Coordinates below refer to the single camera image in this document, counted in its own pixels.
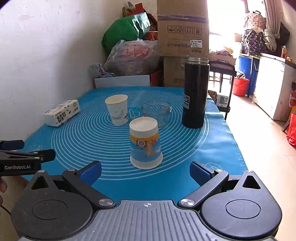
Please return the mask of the person's left hand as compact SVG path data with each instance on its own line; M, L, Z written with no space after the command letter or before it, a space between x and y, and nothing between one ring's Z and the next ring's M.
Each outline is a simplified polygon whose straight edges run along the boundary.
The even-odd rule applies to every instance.
M0 192L5 193L7 188L8 188L7 182L3 178L0 177ZM0 205L2 205L2 204L3 204L3 198L0 195Z

